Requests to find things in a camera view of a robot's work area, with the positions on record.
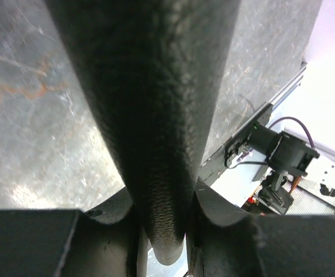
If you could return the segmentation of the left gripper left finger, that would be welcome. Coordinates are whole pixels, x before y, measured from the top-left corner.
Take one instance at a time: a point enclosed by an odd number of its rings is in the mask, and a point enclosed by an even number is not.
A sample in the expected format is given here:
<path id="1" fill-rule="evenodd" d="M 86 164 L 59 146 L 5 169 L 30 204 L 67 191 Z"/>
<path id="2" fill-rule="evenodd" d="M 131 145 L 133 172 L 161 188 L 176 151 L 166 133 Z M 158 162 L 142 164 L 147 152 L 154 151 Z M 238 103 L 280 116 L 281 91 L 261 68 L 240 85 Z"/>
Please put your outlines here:
<path id="1" fill-rule="evenodd" d="M 61 276 L 140 276 L 140 223 L 126 188 L 79 214 Z"/>

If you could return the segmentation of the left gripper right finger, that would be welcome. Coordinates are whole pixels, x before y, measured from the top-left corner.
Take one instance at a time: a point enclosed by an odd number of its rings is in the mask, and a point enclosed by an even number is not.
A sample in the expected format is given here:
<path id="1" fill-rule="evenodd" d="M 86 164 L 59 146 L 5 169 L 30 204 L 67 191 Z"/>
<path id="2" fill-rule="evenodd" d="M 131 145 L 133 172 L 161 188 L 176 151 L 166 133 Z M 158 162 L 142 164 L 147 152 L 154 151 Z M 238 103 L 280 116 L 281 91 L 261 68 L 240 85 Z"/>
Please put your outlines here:
<path id="1" fill-rule="evenodd" d="M 190 276 L 264 276 L 249 213 L 198 179 L 189 223 Z"/>

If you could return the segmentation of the black zip tool case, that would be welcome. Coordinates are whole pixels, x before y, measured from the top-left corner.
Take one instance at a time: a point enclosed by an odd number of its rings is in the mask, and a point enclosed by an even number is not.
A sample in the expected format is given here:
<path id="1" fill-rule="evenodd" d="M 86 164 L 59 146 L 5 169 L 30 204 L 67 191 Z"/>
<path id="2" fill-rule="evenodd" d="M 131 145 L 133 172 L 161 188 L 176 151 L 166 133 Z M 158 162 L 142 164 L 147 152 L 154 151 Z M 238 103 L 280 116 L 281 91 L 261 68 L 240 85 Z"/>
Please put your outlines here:
<path id="1" fill-rule="evenodd" d="M 157 260 L 182 253 L 239 1 L 47 1 Z"/>

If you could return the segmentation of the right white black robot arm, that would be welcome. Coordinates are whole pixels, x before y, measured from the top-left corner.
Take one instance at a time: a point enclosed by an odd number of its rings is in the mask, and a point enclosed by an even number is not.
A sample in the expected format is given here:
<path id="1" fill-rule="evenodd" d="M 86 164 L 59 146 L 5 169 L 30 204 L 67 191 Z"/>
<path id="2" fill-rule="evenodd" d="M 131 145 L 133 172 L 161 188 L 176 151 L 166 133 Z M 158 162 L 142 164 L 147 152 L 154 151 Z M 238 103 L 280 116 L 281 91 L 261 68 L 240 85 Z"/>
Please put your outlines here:
<path id="1" fill-rule="evenodd" d="M 283 185 L 287 175 L 307 176 L 306 168 L 320 154 L 306 142 L 286 132 L 276 133 L 263 125 L 254 125 L 248 145 L 265 155 L 265 165 L 271 172 L 261 182 L 259 199 L 282 214 L 293 204 L 293 198 Z"/>

